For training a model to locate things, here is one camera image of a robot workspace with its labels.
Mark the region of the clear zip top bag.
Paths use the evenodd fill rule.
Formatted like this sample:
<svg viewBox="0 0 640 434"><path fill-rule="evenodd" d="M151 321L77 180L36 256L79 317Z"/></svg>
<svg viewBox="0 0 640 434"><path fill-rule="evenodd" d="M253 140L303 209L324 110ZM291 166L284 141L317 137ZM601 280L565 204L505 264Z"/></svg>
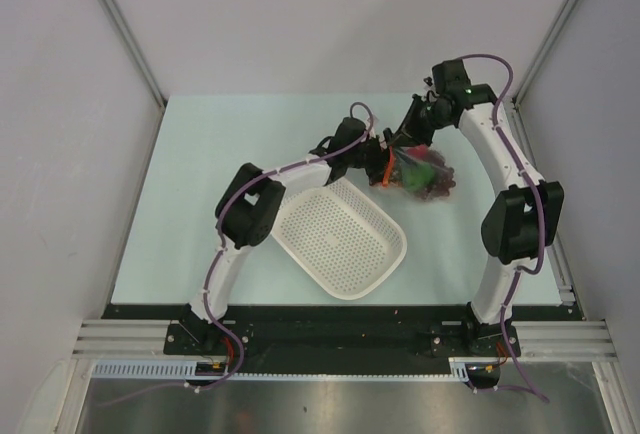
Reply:
<svg viewBox="0 0 640 434"><path fill-rule="evenodd" d="M400 189L412 199L430 202L447 198L456 187L455 170L444 156L426 145L390 147L388 159L369 184L380 189Z"/></svg>

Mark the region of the green fake bell pepper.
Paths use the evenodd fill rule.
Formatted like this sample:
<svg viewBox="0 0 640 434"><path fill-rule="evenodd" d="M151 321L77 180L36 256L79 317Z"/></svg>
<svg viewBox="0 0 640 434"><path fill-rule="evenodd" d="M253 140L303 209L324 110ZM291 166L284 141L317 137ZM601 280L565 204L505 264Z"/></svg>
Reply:
<svg viewBox="0 0 640 434"><path fill-rule="evenodd" d="M435 170L430 164L408 165L402 168L402 187L408 192L418 192L428 189L434 178Z"/></svg>

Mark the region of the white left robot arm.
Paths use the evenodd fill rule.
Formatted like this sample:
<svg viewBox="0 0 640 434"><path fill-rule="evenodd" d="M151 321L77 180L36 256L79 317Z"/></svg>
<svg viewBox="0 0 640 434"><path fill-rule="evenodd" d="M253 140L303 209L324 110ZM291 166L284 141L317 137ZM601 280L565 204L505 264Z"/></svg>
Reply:
<svg viewBox="0 0 640 434"><path fill-rule="evenodd" d="M300 160L269 170L252 163L239 168L215 209L219 244L213 260L179 318L187 343L197 352L210 353L222 336L232 335L221 323L231 290L252 249L271 234L285 196L325 187L350 169L365 168L366 153L377 145L374 124L372 113L365 121L349 115Z"/></svg>

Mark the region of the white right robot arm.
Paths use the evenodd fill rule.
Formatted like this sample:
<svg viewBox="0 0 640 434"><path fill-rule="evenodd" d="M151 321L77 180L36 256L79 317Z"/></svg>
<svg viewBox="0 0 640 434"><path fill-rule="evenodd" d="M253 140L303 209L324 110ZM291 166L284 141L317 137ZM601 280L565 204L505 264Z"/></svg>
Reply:
<svg viewBox="0 0 640 434"><path fill-rule="evenodd" d="M557 181L548 182L517 145L502 100L486 84L415 94L398 130L394 150L428 146L435 133L456 127L476 151L495 200L481 224L488 253L480 286L460 327L463 347L489 356L510 348L512 305L523 275L536 275L553 243L564 202Z"/></svg>

